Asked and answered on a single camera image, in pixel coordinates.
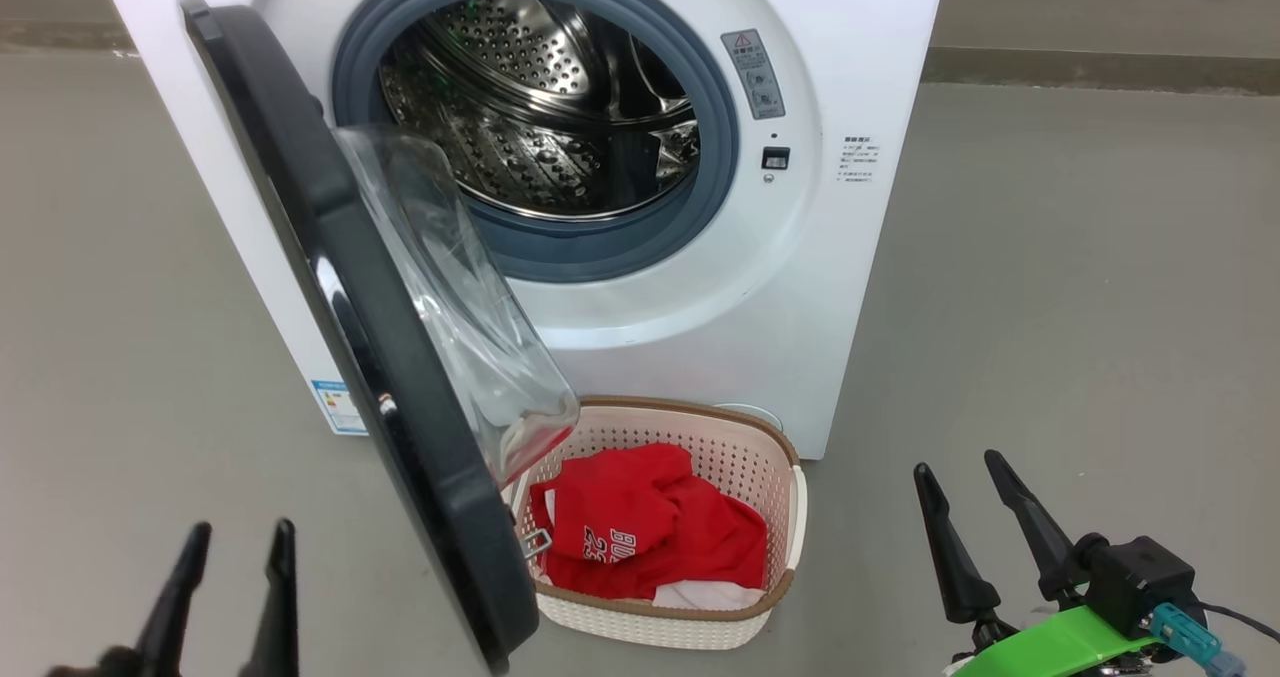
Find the blue energy label sticker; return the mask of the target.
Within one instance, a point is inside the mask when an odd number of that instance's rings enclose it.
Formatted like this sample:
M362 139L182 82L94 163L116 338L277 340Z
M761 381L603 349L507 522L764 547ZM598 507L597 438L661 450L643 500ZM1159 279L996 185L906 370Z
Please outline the blue energy label sticker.
M364 417L344 381L311 380L310 385L334 434L369 435Z

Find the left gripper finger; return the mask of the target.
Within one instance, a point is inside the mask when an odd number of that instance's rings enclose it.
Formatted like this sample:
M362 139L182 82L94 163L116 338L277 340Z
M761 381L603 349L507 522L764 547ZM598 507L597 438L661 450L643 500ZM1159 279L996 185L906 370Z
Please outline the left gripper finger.
M211 534L209 522L189 530L134 645L141 659L137 677L180 677L189 608L204 580Z
M264 573L268 591L239 677L300 677L296 529L291 520L275 523Z

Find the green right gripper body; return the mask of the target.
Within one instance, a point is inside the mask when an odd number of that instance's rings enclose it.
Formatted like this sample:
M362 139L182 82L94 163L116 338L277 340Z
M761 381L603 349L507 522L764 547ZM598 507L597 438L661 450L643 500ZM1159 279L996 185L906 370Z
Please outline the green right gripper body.
M943 669L943 677L1070 677L1156 639L1126 639L1087 607L1060 612Z

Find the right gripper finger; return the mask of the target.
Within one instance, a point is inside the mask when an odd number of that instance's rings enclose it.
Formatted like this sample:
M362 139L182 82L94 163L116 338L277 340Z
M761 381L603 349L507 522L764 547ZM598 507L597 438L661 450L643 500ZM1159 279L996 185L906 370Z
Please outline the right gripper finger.
M913 471L931 558L945 617L955 625L996 621L1001 599L982 578L950 518L950 503L932 468L922 462Z
M1074 544L1002 453L986 450L984 463L1001 503L1014 513L1027 541L1038 569L1037 586L1042 598L1057 604L1076 604Z

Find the red jersey with white print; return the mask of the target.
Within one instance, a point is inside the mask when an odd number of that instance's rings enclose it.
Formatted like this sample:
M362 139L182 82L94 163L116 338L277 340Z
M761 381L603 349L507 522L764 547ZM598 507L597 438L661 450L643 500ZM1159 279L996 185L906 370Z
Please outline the red jersey with white print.
M765 521L696 476L681 445L564 459L554 479L529 488L527 500L550 536L541 568L558 589L671 601L691 584L732 584L753 596L765 586Z

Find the round glass washing machine door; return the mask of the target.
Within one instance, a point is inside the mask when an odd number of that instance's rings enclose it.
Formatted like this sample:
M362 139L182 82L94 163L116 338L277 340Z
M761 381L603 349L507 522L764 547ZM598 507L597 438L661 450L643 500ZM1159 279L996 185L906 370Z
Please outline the round glass washing machine door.
M581 408L439 145L333 127L250 6L180 0L291 273L486 672L540 618L506 490Z

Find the cream perforated laundry basket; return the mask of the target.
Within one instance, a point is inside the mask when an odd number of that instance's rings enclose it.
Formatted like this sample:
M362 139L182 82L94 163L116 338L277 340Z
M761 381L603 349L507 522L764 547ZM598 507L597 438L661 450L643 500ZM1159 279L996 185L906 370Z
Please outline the cream perforated laundry basket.
M650 600L605 600L553 586L541 568L550 536L534 523L529 488L554 479L564 459L636 445L681 445L692 472L723 494L744 500L765 521L768 557L765 595L741 610L681 610ZM801 559L809 490L797 453L787 436L764 418L733 411L634 398L589 395L573 430L566 431L522 477L512 493L521 534L536 548L529 572L538 608L552 623L582 633L657 648L723 651L741 648L765 627L790 590Z

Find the grey warning sticker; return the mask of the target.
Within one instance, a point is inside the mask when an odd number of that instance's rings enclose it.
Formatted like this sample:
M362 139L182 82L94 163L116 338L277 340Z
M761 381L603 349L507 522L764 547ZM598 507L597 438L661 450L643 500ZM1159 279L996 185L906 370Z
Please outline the grey warning sticker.
M786 116L785 99L759 31L740 29L719 38L742 84L753 120Z

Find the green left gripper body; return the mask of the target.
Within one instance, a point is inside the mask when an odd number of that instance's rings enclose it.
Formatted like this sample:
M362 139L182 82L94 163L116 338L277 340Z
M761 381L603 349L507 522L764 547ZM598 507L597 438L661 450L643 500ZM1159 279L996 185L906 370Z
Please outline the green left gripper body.
M109 648L92 665L54 665L44 677L140 677L142 657L132 648Z

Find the white front-load washing machine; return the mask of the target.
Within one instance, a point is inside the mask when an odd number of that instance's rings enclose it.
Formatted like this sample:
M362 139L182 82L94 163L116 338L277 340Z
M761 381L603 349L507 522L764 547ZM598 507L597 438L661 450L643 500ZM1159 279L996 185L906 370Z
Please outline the white front-load washing machine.
M179 1L113 0L320 410L310 381L340 372ZM466 0L205 1L257 12L321 115L361 125L390 118L376 72L393 40ZM550 1L653 49L692 99L703 154L681 193L617 218L476 200L525 312L581 394L737 408L822 458L940 0ZM759 31L786 116L753 120L721 42L740 29Z

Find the red and white garment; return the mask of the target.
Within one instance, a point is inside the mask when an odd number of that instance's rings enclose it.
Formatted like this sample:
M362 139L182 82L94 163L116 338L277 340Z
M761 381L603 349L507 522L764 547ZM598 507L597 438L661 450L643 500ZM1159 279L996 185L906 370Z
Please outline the red and white garment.
M735 582L684 580L655 589L652 605L681 610L741 610L758 604L764 590L748 589Z

